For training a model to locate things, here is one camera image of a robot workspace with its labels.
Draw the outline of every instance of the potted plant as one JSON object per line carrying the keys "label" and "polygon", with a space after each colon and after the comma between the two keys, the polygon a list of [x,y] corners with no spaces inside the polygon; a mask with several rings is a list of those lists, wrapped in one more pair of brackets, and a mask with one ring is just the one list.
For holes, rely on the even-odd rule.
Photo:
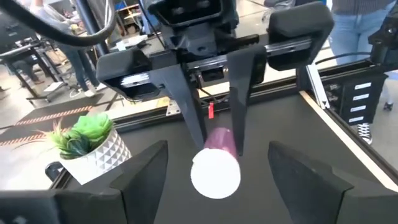
{"label": "potted plant", "polygon": [[61,121],[45,137],[60,151],[60,162],[85,184],[131,158],[131,153],[106,114],[80,116],[68,131]]}

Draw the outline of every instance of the green succulent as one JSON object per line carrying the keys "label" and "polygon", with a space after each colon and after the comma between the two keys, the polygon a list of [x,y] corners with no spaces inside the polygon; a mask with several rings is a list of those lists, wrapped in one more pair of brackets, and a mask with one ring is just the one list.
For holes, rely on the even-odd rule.
{"label": "green succulent", "polygon": [[60,150],[61,158],[66,160],[82,157],[95,150],[113,128],[113,122],[106,114],[80,116],[77,123],[66,133],[62,131],[61,122],[62,120],[53,124],[53,131],[42,133]]}

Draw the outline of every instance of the black table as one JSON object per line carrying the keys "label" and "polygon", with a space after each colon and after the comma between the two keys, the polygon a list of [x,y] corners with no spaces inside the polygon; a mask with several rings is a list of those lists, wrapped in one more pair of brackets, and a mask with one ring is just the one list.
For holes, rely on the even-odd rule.
{"label": "black table", "polygon": [[[223,200],[205,198],[193,188],[190,168],[198,151],[183,121],[120,132],[133,154],[158,140],[169,142],[167,178],[155,223],[291,224],[268,165],[270,141],[280,141],[336,168],[378,182],[308,101],[296,94],[249,107],[245,152],[239,158],[241,185],[235,194]],[[207,126],[209,130],[230,127],[229,112],[217,113],[215,119],[207,121]],[[74,190],[79,186],[70,178],[61,187]]]}
{"label": "black table", "polygon": [[[36,51],[35,48],[40,47],[40,46],[41,46],[41,43],[36,42],[36,43],[25,45],[23,47],[19,47],[17,49],[10,50],[3,54],[0,54],[1,63],[7,65],[9,70],[17,76],[17,78],[21,81],[22,85],[25,86],[28,89],[29,93],[32,95],[32,97],[26,98],[30,103],[32,103],[32,100],[47,100],[49,102],[50,101],[49,96],[53,92],[59,90],[63,86],[66,86],[66,83],[62,83],[53,91],[50,91],[45,95],[39,95],[32,87],[30,87],[30,85],[19,74],[17,69],[12,65],[14,62],[16,62],[18,60],[23,60],[26,57],[35,55],[35,57],[37,58],[37,64],[43,70],[45,75],[50,77],[54,82],[59,82],[59,81],[62,82],[63,81],[62,78],[59,77],[60,80],[58,80],[54,76],[54,74],[51,72],[51,70],[48,68],[48,66],[44,63],[40,54]],[[46,61],[49,62],[49,65],[51,66],[51,68],[54,69],[55,72],[58,72],[57,68],[55,67],[55,65],[53,64],[53,62],[50,60],[50,58],[47,56],[47,54],[45,52],[43,52],[43,56],[46,58]]]}

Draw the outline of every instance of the sneaker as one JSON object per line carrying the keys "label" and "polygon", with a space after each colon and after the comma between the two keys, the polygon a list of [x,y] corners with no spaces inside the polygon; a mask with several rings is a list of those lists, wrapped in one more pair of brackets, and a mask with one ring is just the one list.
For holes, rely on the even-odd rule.
{"label": "sneaker", "polygon": [[85,95],[87,97],[93,97],[93,96],[95,96],[95,93],[93,91],[91,91],[91,90],[88,90],[88,91],[85,91]]}
{"label": "sneaker", "polygon": [[95,90],[96,90],[96,91],[100,91],[100,90],[105,89],[106,87],[107,87],[106,85],[100,83],[97,87],[95,87]]}
{"label": "sneaker", "polygon": [[357,125],[358,135],[366,141],[368,144],[372,144],[373,138],[371,134],[371,127],[370,124],[364,123]]}
{"label": "sneaker", "polygon": [[385,111],[392,111],[392,107],[394,106],[394,104],[393,103],[385,103],[384,104],[384,107],[383,107],[383,110],[385,110]]}

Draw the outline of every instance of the floor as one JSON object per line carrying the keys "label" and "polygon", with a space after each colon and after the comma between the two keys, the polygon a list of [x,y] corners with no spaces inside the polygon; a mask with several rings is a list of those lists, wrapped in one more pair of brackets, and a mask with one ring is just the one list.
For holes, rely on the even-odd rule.
{"label": "floor", "polygon": [[[250,34],[263,34],[266,32],[266,25],[261,22],[264,12],[267,10],[261,6],[263,0],[237,0],[237,9],[239,14],[240,24],[236,29],[238,37]],[[143,51],[146,54],[156,52],[161,49],[159,41],[156,39],[149,40],[150,46]],[[331,57],[332,52],[328,48],[328,43],[325,44],[316,60]],[[323,63],[319,68],[329,67],[335,65],[334,61]],[[271,68],[267,68],[265,75],[265,82],[277,80],[294,75],[294,70],[278,72]],[[70,83],[75,83],[73,78],[70,78]],[[50,82],[38,87],[43,89]],[[24,88],[19,86],[19,81],[16,77],[11,77],[5,67],[0,67],[0,84],[3,88],[9,88],[7,91],[0,93],[0,127],[7,127],[15,124],[25,115],[34,110],[34,106],[25,100],[29,96]],[[398,82],[387,81],[390,87],[390,94],[398,101]],[[212,94],[228,91],[228,83],[220,83],[216,86],[207,87],[206,90]],[[107,102],[114,96],[114,91],[110,89],[104,90],[104,97],[99,103]],[[44,101],[36,101],[35,107],[42,107],[48,105],[56,105],[65,101],[71,100],[70,90],[64,88],[59,91],[51,103]],[[375,123],[373,124],[374,144],[373,147],[384,156],[392,165],[398,168],[398,152],[395,152],[395,146],[398,139],[395,134],[398,134],[398,110],[385,112],[382,110],[382,104],[385,99],[382,97],[380,107],[377,109]],[[151,110],[157,106],[164,105],[162,100],[152,100],[137,105],[132,105],[129,102],[116,102],[110,112],[111,118],[123,116],[126,114],[137,113],[144,110]],[[90,111],[90,114],[103,112],[106,105],[97,106]],[[0,147],[0,189],[1,190],[22,190],[22,189],[47,189],[51,182],[44,174],[44,169],[47,164],[57,160],[57,151],[51,150],[50,145],[45,142],[36,142],[16,148],[13,146]]]}

